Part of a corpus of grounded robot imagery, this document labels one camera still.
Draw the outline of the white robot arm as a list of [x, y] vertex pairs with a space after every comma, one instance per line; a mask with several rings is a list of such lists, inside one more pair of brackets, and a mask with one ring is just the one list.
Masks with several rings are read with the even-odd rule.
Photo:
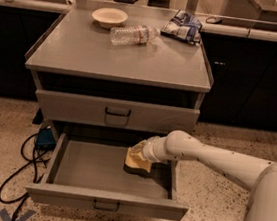
[[128, 148], [127, 172], [150, 173], [154, 163], [197, 160], [250, 191], [243, 221], [277, 221], [277, 162], [203, 144], [184, 131], [150, 137]]

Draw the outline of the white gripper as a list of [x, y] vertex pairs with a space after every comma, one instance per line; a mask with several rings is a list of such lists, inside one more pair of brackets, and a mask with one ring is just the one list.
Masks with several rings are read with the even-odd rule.
[[165, 137], [150, 137], [147, 141], [142, 140], [131, 148], [130, 155], [136, 159], [163, 163], [168, 159], [165, 148]]

